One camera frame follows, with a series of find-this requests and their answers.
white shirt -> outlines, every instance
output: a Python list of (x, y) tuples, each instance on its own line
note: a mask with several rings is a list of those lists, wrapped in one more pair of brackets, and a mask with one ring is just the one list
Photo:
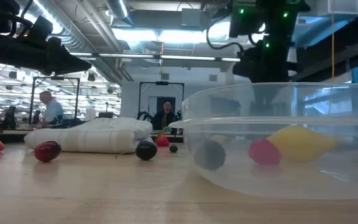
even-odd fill
[(43, 116), (44, 120), (49, 123), (53, 121), (54, 118), (57, 118), (59, 115), (62, 115), (63, 118), (65, 118), (65, 114), (60, 103), (58, 103), (55, 99), (52, 99), (47, 104), (47, 109), (45, 110), (45, 114)]

person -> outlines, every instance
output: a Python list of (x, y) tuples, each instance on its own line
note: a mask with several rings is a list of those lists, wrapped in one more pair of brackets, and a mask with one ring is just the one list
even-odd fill
[(162, 130), (167, 127), (170, 123), (175, 121), (175, 114), (171, 112), (172, 102), (165, 100), (163, 104), (164, 109), (158, 112), (153, 119), (153, 129)]
[(47, 105), (45, 110), (43, 121), (41, 122), (42, 126), (46, 127), (54, 119), (58, 119), (60, 116), (64, 118), (64, 111), (59, 102), (56, 101), (52, 94), (49, 91), (43, 91), (40, 93), (40, 101)]

small black ball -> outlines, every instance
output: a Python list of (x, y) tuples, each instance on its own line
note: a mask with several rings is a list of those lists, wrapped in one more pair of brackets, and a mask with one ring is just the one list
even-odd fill
[(194, 160), (204, 169), (217, 170), (224, 165), (226, 152), (217, 141), (207, 140), (196, 150)]
[(157, 147), (149, 141), (141, 141), (136, 147), (136, 156), (142, 160), (149, 160), (157, 153)]
[(178, 146), (176, 146), (176, 145), (171, 145), (171, 146), (169, 147), (169, 151), (171, 151), (171, 152), (177, 152), (177, 151), (178, 151)]

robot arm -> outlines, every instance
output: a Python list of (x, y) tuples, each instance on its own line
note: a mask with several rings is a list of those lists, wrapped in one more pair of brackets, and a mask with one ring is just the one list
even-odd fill
[[(232, 0), (224, 12), (216, 17), (231, 16), (230, 37), (248, 35), (255, 46), (244, 50), (239, 45), (241, 59), (233, 67), (233, 74), (248, 77), (252, 83), (287, 82), (288, 71), (298, 70), (294, 63), (287, 62), (288, 52), (293, 46), (292, 35), (299, 12), (310, 11), (305, 0)], [(265, 30), (259, 29), (265, 24)], [(264, 39), (252, 40), (252, 34), (264, 33)]]
[[(45, 75), (90, 69), (92, 65), (70, 55), (59, 38), (52, 37), (46, 41), (53, 30), (51, 22), (43, 17), (38, 17), (34, 24), (24, 19), (31, 3), (32, 0), (18, 17), (20, 7), (14, 0), (0, 0), (0, 63), (33, 68)], [(25, 28), (14, 38), (17, 22)]]

table surface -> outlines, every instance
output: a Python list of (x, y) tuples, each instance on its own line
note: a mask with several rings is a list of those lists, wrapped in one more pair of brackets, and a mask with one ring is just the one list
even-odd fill
[(62, 153), (38, 162), (23, 144), (0, 153), (0, 223), (358, 223), (358, 200), (287, 200), (223, 189), (161, 148), (135, 155)]

